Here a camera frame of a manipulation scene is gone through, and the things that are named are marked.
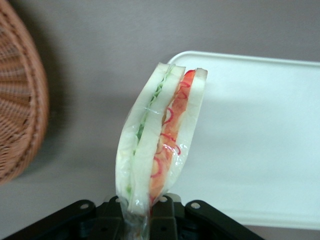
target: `tomato slice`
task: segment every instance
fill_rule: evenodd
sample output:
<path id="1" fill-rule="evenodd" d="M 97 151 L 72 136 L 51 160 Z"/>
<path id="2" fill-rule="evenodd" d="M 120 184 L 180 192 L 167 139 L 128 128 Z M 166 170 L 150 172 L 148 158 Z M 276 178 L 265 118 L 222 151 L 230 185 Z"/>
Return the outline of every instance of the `tomato slice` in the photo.
<path id="1" fill-rule="evenodd" d="M 162 122 L 161 134 L 153 157 L 152 173 L 149 185 L 149 197 L 151 204 L 153 204 L 155 199 L 161 194 L 173 155 L 180 155 L 181 153 L 179 146 L 176 144 L 176 139 L 180 128 L 180 118 L 186 111 L 190 89 L 195 74 L 196 70 L 189 70 L 185 73 L 169 106 L 167 107 L 166 112 L 170 113 L 170 117 L 168 120 L 165 120 L 165 117 Z"/>

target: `plastic wrap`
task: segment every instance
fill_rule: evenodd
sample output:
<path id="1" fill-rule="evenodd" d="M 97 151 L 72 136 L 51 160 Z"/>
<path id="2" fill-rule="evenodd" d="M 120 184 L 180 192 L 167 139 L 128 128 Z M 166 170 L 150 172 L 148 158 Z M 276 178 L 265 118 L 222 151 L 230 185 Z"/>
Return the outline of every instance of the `plastic wrap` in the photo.
<path id="1" fill-rule="evenodd" d="M 196 127 L 207 71 L 159 63 L 134 103 L 116 155 L 124 239 L 149 238 L 150 209 L 178 178 Z"/>

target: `white bread slice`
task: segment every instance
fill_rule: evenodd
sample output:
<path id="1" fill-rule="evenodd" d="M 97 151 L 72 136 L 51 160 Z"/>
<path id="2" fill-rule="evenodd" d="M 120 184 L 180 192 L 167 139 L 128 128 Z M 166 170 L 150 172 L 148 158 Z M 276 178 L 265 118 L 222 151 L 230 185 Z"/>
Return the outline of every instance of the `white bread slice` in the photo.
<path id="1" fill-rule="evenodd" d="M 154 71 L 157 74 L 152 74 L 141 91 L 123 127 L 118 145 L 115 173 L 117 194 L 128 201 L 128 211 L 138 215 L 146 215 L 150 208 L 150 175 L 161 133 L 162 119 L 185 71 L 184 67 L 168 67 L 169 73 L 164 74 L 166 80 L 162 89 L 156 100 L 148 107 L 158 84 L 164 78 L 162 74 L 158 74 L 158 70 L 161 72 L 166 69 L 167 65 L 165 67 L 164 65 L 161 63 L 158 65 Z M 145 114 L 143 132 L 138 141 L 136 134 Z"/>
<path id="2" fill-rule="evenodd" d="M 171 165 L 167 173 L 162 195 L 167 193 L 173 186 L 185 165 L 204 97 L 207 75 L 207 70 L 202 68 L 196 69 L 187 106 L 181 118 L 181 125 L 176 138 L 176 144 L 179 146 L 181 154 L 174 154 L 172 156 Z"/>

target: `screw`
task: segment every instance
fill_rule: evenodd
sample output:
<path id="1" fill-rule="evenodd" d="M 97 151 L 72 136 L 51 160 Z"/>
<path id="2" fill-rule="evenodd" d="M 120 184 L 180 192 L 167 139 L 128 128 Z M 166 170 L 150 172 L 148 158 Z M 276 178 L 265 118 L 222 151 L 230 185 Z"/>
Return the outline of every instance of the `screw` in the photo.
<path id="1" fill-rule="evenodd" d="M 165 203 L 166 201 L 168 201 L 168 198 L 166 198 L 165 196 L 162 196 L 159 198 L 159 201 L 162 203 Z"/>
<path id="2" fill-rule="evenodd" d="M 199 208 L 200 208 L 200 204 L 197 203 L 197 202 L 193 202 L 193 203 L 191 203 L 191 207 L 192 207 L 193 209 L 199 209 Z"/>
<path id="3" fill-rule="evenodd" d="M 88 203 L 84 203 L 80 206 L 80 209 L 87 209 L 89 207 Z"/>

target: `sandwich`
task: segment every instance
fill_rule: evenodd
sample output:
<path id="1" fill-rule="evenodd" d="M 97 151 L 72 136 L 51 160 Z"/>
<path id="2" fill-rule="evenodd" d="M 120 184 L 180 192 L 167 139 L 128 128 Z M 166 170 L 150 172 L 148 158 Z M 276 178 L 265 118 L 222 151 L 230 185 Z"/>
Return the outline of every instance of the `sandwich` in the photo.
<path id="1" fill-rule="evenodd" d="M 159 63 L 123 126 L 115 184 L 122 211 L 148 216 L 186 162 L 202 104 L 207 71 Z"/>

